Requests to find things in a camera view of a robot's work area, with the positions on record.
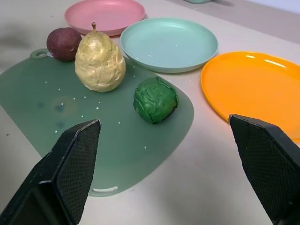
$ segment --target pink plate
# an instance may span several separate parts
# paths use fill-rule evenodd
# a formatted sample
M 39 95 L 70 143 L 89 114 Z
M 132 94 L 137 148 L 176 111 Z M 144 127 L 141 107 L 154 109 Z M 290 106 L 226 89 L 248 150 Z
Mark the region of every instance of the pink plate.
M 134 0 L 84 0 L 67 9 L 67 23 L 82 34 L 97 30 L 109 36 L 119 35 L 131 24 L 145 16 L 144 7 Z

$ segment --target light blue plate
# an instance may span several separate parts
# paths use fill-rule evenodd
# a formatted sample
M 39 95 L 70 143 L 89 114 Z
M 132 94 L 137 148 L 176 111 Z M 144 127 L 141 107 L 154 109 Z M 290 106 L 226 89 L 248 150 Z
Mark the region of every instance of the light blue plate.
M 187 72 L 215 56 L 218 41 L 207 28 L 177 18 L 153 18 L 127 27 L 120 39 L 126 55 L 147 69 Z

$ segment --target pear stem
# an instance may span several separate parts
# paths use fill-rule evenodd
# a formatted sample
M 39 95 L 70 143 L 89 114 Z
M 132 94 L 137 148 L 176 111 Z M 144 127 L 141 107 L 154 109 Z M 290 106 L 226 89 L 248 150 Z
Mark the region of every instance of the pear stem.
M 94 32 L 96 32 L 97 30 L 96 30 L 96 23 L 95 22 L 92 22 L 92 27 L 93 27 Z

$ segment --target orange plate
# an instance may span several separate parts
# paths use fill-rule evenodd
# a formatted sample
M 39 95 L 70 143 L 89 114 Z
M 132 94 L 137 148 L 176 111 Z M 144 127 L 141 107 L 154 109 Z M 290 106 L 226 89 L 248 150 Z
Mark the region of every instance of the orange plate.
M 226 53 L 205 65 L 201 86 L 225 120 L 230 114 L 261 119 L 300 141 L 300 66 L 263 53 Z

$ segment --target white table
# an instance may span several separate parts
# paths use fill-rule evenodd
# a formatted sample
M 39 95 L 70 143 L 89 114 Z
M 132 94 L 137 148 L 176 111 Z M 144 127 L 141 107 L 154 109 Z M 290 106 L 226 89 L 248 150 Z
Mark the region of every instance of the white table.
M 182 17 L 208 27 L 219 40 L 219 54 L 259 51 L 300 64 L 300 45 L 168 1 L 139 1 L 148 17 Z M 52 30 L 66 27 L 64 11 L 74 2 L 1 0 L 0 73 L 45 47 Z M 106 198 L 88 197 L 81 225 L 271 225 L 243 172 L 229 125 L 201 92 L 200 72 L 162 75 L 194 105 L 193 125 L 183 142 L 129 190 Z M 40 156 L 2 108 L 0 143 L 2 211 Z

